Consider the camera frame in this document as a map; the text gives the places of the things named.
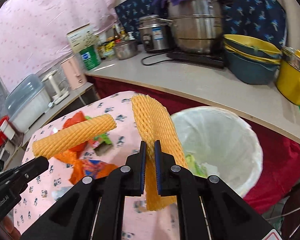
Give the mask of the green wasabi carton box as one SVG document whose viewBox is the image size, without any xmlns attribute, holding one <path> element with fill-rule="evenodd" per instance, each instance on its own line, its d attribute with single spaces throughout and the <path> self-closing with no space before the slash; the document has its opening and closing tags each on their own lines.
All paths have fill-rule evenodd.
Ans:
<svg viewBox="0 0 300 240">
<path fill-rule="evenodd" d="M 97 156 L 106 154 L 106 152 L 113 147 L 108 132 L 93 137 L 93 139 L 88 141 L 88 145 Z"/>
</svg>

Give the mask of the pink electric kettle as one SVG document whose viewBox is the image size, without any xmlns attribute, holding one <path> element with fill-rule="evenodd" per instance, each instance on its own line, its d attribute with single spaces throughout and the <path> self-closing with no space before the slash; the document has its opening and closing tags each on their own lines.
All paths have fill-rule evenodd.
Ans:
<svg viewBox="0 0 300 240">
<path fill-rule="evenodd" d="M 72 90 L 76 90 L 87 83 L 86 77 L 75 55 L 62 61 L 61 68 Z"/>
</svg>

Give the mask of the dark sauce bottle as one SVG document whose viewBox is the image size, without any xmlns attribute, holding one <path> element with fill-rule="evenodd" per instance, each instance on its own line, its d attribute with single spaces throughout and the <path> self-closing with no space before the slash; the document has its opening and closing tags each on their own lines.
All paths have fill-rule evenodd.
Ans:
<svg viewBox="0 0 300 240">
<path fill-rule="evenodd" d="M 119 43 L 121 41 L 121 38 L 116 30 L 115 25 L 113 26 L 113 37 L 114 37 L 115 43 Z"/>
</svg>

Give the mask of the red velvet cabinet curtain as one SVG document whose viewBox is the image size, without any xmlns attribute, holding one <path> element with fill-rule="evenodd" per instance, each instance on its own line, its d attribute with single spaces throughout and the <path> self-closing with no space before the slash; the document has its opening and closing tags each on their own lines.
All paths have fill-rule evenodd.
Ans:
<svg viewBox="0 0 300 240">
<path fill-rule="evenodd" d="M 170 114 L 192 107 L 204 106 L 181 96 L 125 82 L 88 76 L 102 99 L 124 91 L 151 96 L 165 106 Z M 253 121 L 245 119 L 256 133 L 263 150 L 263 171 L 257 184 L 244 200 L 262 214 L 282 198 L 300 179 L 300 145 Z"/>
</svg>

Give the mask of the red plastic bag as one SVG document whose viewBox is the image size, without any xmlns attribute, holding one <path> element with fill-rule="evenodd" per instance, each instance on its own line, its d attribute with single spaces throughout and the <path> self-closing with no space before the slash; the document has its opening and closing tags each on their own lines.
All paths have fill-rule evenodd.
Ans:
<svg viewBox="0 0 300 240">
<path fill-rule="evenodd" d="M 86 120 L 85 115 L 83 114 L 82 111 L 79 111 L 73 117 L 66 120 L 66 122 L 63 124 L 63 129 L 66 129 L 70 126 L 73 126 L 85 120 Z"/>
</svg>

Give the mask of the silver rice cooker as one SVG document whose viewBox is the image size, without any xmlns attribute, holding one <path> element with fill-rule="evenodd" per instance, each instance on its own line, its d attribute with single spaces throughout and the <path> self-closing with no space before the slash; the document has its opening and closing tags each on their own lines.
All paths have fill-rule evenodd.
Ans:
<svg viewBox="0 0 300 240">
<path fill-rule="evenodd" d="M 170 48 L 167 27 L 171 20 L 158 15 L 143 16 L 139 19 L 139 33 L 145 51 L 148 53 L 167 51 Z"/>
</svg>

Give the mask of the green tin can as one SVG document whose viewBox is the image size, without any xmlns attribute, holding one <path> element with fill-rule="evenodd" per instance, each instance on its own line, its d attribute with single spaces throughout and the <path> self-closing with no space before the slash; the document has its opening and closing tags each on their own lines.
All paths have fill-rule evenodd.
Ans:
<svg viewBox="0 0 300 240">
<path fill-rule="evenodd" d="M 87 70 L 96 68 L 101 63 L 100 56 L 98 55 L 93 45 L 84 48 L 79 52 L 79 54 Z"/>
</svg>

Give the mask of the large steel stockpot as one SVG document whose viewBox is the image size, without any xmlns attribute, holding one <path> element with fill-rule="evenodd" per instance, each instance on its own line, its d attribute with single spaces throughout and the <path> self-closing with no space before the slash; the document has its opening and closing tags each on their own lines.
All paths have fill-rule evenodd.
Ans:
<svg viewBox="0 0 300 240">
<path fill-rule="evenodd" d="M 187 53 L 210 54 L 221 42 L 225 5 L 233 0 L 183 0 L 167 3 L 168 19 L 176 46 Z"/>
</svg>

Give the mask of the blue patterned backsplash cloth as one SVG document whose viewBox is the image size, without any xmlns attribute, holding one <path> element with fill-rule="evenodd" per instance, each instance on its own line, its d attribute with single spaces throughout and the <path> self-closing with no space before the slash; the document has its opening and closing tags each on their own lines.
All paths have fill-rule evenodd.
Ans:
<svg viewBox="0 0 300 240">
<path fill-rule="evenodd" d="M 126 0 L 115 7 L 126 32 L 133 32 L 140 40 L 139 19 L 157 14 L 167 18 L 167 3 L 163 8 L 153 5 L 154 0 Z M 233 0 L 225 5 L 224 32 L 255 37 L 282 48 L 286 43 L 286 12 L 277 0 Z"/>
</svg>

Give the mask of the blue yellow stacked basins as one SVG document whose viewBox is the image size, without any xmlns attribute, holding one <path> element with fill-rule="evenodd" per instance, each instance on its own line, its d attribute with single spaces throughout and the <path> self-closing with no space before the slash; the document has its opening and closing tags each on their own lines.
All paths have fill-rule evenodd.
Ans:
<svg viewBox="0 0 300 240">
<path fill-rule="evenodd" d="M 223 36 L 228 68 L 244 83 L 268 85 L 273 82 L 281 61 L 281 50 L 258 38 L 225 34 Z"/>
</svg>

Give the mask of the white cardboard box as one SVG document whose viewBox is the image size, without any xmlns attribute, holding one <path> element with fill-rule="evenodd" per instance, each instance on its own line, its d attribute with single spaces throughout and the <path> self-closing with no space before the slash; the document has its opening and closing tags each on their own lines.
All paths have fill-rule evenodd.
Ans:
<svg viewBox="0 0 300 240">
<path fill-rule="evenodd" d="M 96 43 L 94 28 L 89 23 L 67 33 L 66 37 L 74 54 Z"/>
</svg>

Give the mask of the pink dotted curtain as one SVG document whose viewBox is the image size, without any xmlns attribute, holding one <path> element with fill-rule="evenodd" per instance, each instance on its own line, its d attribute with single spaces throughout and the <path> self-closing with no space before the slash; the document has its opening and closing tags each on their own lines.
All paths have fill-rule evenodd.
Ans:
<svg viewBox="0 0 300 240">
<path fill-rule="evenodd" d="M 0 9 L 0 81 L 8 92 L 70 53 L 67 33 L 116 20 L 115 0 L 9 0 Z"/>
</svg>

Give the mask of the yellow lid sauce jar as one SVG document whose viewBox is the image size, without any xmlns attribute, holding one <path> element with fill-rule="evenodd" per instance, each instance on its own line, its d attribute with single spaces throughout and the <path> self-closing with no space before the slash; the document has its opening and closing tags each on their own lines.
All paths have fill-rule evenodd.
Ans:
<svg viewBox="0 0 300 240">
<path fill-rule="evenodd" d="M 115 46 L 114 37 L 112 36 L 107 38 L 104 45 L 104 56 L 106 57 L 107 60 L 112 60 L 115 57 L 114 46 Z"/>
</svg>

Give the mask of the white dish rack grey lid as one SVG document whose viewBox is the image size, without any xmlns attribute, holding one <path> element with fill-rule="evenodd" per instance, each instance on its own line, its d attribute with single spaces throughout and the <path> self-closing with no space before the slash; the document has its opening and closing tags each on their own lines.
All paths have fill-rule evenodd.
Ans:
<svg viewBox="0 0 300 240">
<path fill-rule="evenodd" d="M 9 121 L 16 130 L 26 133 L 32 124 L 49 110 L 50 96 L 39 77 L 26 77 L 8 95 L 5 108 Z"/>
</svg>

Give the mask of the orange printed plastic bag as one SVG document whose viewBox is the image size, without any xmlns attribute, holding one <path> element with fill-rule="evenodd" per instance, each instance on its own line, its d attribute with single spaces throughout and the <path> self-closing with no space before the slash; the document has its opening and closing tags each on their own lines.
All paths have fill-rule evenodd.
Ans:
<svg viewBox="0 0 300 240">
<path fill-rule="evenodd" d="M 88 141 L 86 141 L 69 150 L 56 154 L 54 158 L 72 166 L 73 171 L 69 181 L 72 185 L 75 185 L 85 176 L 98 179 L 108 176 L 113 170 L 118 168 L 115 164 L 92 159 L 94 154 L 95 153 L 88 145 Z"/>
</svg>

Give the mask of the white lined trash bin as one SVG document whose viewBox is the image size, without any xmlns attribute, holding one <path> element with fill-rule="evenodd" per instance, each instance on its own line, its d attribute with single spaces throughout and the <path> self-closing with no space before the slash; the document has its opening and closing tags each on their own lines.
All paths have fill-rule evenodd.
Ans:
<svg viewBox="0 0 300 240">
<path fill-rule="evenodd" d="M 189 170 L 200 177 L 219 176 L 245 197 L 263 170 L 256 133 L 238 115 L 218 107 L 194 107 L 171 116 Z"/>
</svg>

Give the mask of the yellow electric pot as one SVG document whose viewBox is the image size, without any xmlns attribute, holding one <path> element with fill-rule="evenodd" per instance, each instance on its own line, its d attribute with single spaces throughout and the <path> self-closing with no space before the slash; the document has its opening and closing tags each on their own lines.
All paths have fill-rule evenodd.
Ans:
<svg viewBox="0 0 300 240">
<path fill-rule="evenodd" d="M 287 100 L 300 106 L 300 50 L 282 48 L 276 87 Z"/>
</svg>

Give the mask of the small steel pot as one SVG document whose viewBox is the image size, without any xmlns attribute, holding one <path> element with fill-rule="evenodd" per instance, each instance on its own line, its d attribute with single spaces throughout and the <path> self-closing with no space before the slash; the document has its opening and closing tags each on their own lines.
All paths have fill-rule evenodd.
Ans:
<svg viewBox="0 0 300 240">
<path fill-rule="evenodd" d="M 115 44 L 115 56 L 118 60 L 126 60 L 138 54 L 138 43 L 136 40 L 122 41 Z"/>
</svg>

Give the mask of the black induction cooker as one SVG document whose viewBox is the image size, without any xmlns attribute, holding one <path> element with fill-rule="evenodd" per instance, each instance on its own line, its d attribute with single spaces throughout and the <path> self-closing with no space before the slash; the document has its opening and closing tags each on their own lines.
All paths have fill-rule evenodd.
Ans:
<svg viewBox="0 0 300 240">
<path fill-rule="evenodd" d="M 167 53 L 166 56 L 175 61 L 187 62 L 192 64 L 201 64 L 201 65 L 210 66 L 218 69 L 224 69 L 229 65 L 227 59 L 221 56 L 192 54 L 192 53 L 185 53 L 182 51 L 172 51 Z"/>
</svg>

